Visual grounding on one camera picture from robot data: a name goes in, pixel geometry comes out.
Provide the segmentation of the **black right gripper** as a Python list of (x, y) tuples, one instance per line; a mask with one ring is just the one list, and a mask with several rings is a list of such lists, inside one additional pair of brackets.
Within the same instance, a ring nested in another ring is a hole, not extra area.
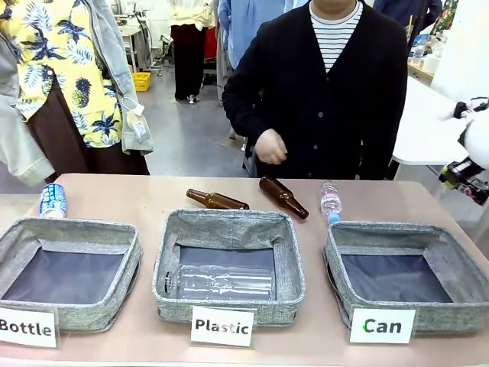
[(478, 177), (484, 168), (473, 162), (470, 157), (463, 161), (453, 161), (445, 166), (439, 175), (439, 181), (449, 190), (457, 190), (470, 197), (479, 206), (488, 199), (488, 181)]

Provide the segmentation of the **person's right hand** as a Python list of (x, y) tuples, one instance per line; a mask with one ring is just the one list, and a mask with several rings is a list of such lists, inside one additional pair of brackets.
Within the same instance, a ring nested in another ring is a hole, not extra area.
[(287, 159), (287, 148), (283, 139), (273, 129), (264, 131), (257, 139), (254, 151), (265, 164), (281, 164)]

